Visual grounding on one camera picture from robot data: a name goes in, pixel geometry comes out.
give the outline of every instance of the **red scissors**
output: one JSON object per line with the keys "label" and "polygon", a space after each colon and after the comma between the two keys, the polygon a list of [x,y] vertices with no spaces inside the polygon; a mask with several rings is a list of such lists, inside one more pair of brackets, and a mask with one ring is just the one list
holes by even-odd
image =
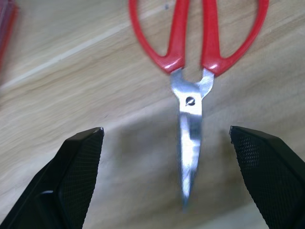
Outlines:
{"label": "red scissors", "polygon": [[179,166],[183,204],[186,205],[198,166],[201,149],[202,99],[210,92],[214,77],[234,65],[249,49],[265,20],[269,0],[258,0],[254,26],[242,46],[230,57],[220,55],[216,0],[203,0],[203,48],[201,67],[203,77],[198,83],[183,79],[185,39],[190,0],[176,0],[169,47],[165,56],[156,53],[147,42],[137,14],[138,0],[129,0],[129,13],[134,32],[150,58],[171,75],[172,90],[179,100]]}

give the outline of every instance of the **wooden surface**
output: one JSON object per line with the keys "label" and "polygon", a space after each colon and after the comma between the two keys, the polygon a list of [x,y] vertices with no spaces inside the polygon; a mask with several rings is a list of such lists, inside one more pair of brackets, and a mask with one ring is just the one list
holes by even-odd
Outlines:
{"label": "wooden surface", "polygon": [[[173,0],[141,0],[142,26],[166,50]],[[191,1],[186,78],[200,79],[201,1]],[[187,212],[176,164],[177,101],[145,55],[126,0],[19,0],[1,73],[0,221],[76,132],[104,126],[85,229],[267,226],[243,184],[231,125],[281,137],[305,159],[305,2],[271,0],[248,53],[204,99],[203,151]],[[218,0],[222,55],[249,32],[256,0]]]}

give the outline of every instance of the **wood grain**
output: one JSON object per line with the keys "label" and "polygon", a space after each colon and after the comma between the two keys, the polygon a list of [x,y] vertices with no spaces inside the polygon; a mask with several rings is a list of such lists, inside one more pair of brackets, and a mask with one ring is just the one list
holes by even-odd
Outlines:
{"label": "wood grain", "polygon": [[[140,2],[145,34],[164,53],[174,1]],[[305,159],[304,0],[271,0],[251,49],[204,99],[203,152],[186,213],[177,180],[177,101],[168,76],[134,37],[127,1],[19,5],[1,74],[0,221],[66,138],[104,126],[84,228],[267,228],[244,186],[228,131],[241,125],[268,132]],[[249,32],[257,5],[218,0],[218,6],[227,56]],[[185,69],[191,81],[199,79],[201,45],[201,1],[194,0]]]}

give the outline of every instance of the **red object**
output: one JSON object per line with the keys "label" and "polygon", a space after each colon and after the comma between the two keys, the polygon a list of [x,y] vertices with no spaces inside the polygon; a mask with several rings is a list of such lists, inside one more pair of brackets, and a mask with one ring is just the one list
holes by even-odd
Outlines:
{"label": "red object", "polygon": [[[183,68],[185,65],[185,38],[187,16],[190,0],[176,0],[169,47],[165,56],[156,53],[147,42],[142,30],[137,13],[138,0],[129,0],[129,13],[134,32],[151,59],[166,73]],[[258,0],[258,14],[254,26],[246,41],[230,57],[223,58],[220,55],[218,16],[216,0],[203,0],[203,51],[201,66],[219,76],[234,65],[249,49],[257,37],[265,20],[269,6],[269,0]]]}
{"label": "red object", "polygon": [[0,65],[8,45],[18,8],[13,0],[0,0]]}

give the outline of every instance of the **textured surface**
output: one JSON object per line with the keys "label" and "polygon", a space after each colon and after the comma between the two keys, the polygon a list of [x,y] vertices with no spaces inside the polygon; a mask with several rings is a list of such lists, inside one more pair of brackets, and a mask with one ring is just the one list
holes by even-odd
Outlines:
{"label": "textured surface", "polygon": [[95,187],[101,147],[99,135],[84,141],[60,184],[59,198],[73,229],[82,229],[84,224]]}
{"label": "textured surface", "polygon": [[[126,0],[19,0],[0,95],[0,220],[65,139],[103,126],[85,229],[266,229],[251,202],[228,131],[281,137],[304,159],[305,2],[271,0],[262,32],[204,100],[203,151],[186,213],[176,160],[177,101],[130,28]],[[140,0],[145,34],[164,53],[172,0]],[[188,79],[199,79],[201,0],[192,0]],[[249,32],[256,0],[218,0],[221,49]]]}
{"label": "textured surface", "polygon": [[291,218],[304,199],[304,184],[261,139],[236,130],[231,139],[244,183],[267,225],[271,229],[290,228]]}

